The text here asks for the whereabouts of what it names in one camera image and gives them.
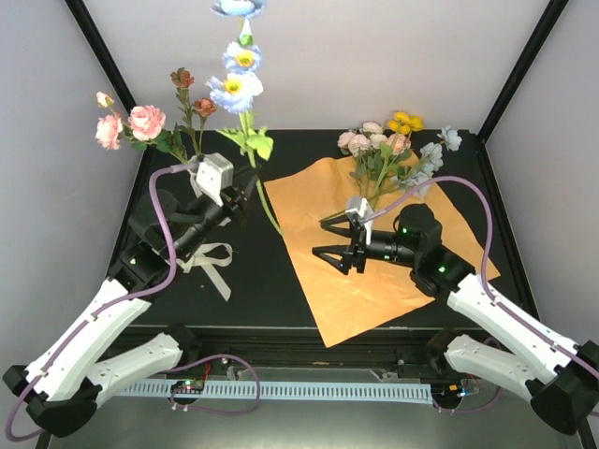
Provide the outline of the orange wrapping paper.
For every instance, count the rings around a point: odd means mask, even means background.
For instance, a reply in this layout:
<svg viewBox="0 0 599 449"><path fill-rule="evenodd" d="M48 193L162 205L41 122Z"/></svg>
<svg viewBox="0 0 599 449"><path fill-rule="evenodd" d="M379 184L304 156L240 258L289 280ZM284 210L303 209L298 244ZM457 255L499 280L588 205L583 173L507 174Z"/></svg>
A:
<svg viewBox="0 0 599 449"><path fill-rule="evenodd" d="M320 228L319 220L344 210L359 193L350 177L354 159L318 160L299 173L266 182L266 190L300 286L326 347L332 347L433 301L411 282L409 268L369 260L362 274L343 275L312 254L317 246L347 239ZM443 226L443 243L475 268L483 247L442 191L433 185L424 201Z"/></svg>

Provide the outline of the cream printed ribbon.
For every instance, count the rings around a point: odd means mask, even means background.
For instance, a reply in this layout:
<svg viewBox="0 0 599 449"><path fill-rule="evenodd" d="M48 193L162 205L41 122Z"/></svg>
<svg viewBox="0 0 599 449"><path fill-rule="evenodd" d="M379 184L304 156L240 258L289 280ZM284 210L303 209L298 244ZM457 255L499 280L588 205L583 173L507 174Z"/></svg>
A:
<svg viewBox="0 0 599 449"><path fill-rule="evenodd" d="M210 257L209 253L215 249L222 249L226 252L224 258ZM183 261L178 259L177 263L184 274L189 274L193 268L202 268L213 286L216 288L224 301L229 301L231 297L231 288L219 273L219 268L228 267L233 260L233 249L227 243L203 243L191 255Z"/></svg>

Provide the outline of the pastel artificial flower bunch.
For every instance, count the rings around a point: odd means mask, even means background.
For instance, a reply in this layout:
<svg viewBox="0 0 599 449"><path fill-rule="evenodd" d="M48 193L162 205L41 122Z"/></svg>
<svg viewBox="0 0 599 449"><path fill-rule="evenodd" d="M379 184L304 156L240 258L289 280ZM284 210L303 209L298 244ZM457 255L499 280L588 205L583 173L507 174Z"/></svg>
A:
<svg viewBox="0 0 599 449"><path fill-rule="evenodd" d="M436 134L436 140L415 149L412 137L424 129L422 117L396 111L385 125L365 122L339 135L339 150L355 161L349 176L372 207L381 196L431 179L444 165L444 154L460 149L462 137L450 125Z"/></svg>

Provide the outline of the coral rose flower stem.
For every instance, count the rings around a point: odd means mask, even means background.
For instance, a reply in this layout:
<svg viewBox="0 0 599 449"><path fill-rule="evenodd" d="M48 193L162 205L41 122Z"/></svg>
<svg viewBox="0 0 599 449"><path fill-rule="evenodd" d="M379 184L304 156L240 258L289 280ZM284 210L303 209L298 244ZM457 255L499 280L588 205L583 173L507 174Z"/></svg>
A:
<svg viewBox="0 0 599 449"><path fill-rule="evenodd" d="M218 107L209 97L191 100L190 88L195 78L185 67L173 71L170 78L176 89L175 97L180 103L179 110L183 113L183 130L192 141L195 155L200 156L206 123Z"/></svg>

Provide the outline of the blue poppy flower stem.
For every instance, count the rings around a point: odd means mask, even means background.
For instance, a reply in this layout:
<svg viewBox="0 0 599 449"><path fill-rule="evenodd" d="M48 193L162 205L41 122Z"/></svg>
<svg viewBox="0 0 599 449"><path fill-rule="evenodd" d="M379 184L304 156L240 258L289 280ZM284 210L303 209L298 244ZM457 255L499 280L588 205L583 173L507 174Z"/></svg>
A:
<svg viewBox="0 0 599 449"><path fill-rule="evenodd" d="M226 74L218 79L206 81L210 88L210 100L217 107L239 119L237 128L221 128L221 136L234 142L246 157L255 174L259 173L259 161L269 161L274 140L268 135L266 126L255 127L255 99L263 94L264 86L257 75L262 65L263 55L255 42L251 19L258 16L266 7L264 1L216 1L212 12L225 18L240 21L240 31L230 42L222 55Z"/></svg>

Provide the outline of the pink rose flower stem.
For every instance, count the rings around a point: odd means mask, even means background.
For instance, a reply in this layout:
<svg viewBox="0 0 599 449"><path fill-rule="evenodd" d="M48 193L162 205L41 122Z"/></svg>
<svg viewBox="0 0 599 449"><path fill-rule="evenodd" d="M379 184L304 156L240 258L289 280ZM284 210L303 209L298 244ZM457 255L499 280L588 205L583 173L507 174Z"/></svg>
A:
<svg viewBox="0 0 599 449"><path fill-rule="evenodd" d="M97 92L95 99L100 108L110 112L98 119L95 131L95 140L105 150L119 150L124 139L139 152L154 147L180 163L188 162L179 126L167 130L166 114L161 109L151 105L135 106L125 120L108 94Z"/></svg>

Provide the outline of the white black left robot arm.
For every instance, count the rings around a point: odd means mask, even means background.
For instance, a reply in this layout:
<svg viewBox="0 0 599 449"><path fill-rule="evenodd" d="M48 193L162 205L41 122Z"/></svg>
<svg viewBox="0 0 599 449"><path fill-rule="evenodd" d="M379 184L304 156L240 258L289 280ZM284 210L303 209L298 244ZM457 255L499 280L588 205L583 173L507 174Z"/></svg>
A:
<svg viewBox="0 0 599 449"><path fill-rule="evenodd" d="M238 221L255 186L239 186L228 175L198 175L200 196L183 207L150 178L128 224L137 236L110 267L93 300L44 354L13 365L2 380L37 425L37 432L69 436L122 389L161 371L194 371L201 352L194 334L170 325L140 346L107 360L100 357L135 319L145 313L177 273L201 267L223 299L231 289L218 273L228 259L212 259L206 238L218 226Z"/></svg>

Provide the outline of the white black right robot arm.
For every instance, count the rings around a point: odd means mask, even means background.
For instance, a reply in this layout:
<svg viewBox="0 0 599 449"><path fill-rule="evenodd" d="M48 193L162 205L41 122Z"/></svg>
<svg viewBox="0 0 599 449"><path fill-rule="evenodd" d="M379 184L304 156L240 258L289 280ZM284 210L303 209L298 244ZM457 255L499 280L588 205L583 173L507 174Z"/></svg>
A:
<svg viewBox="0 0 599 449"><path fill-rule="evenodd" d="M404 207L392 231L374 230L366 219L371 211L361 199L343 214L321 220L322 229L348 242L315 247L313 254L342 274L363 272L369 259L409 268L417 290L477 323L501 345L445 329L425 354L431 374L473 374L527 401L554 430L577 433L598 404L597 344L566 338L495 290L443 245L442 226L428 206Z"/></svg>

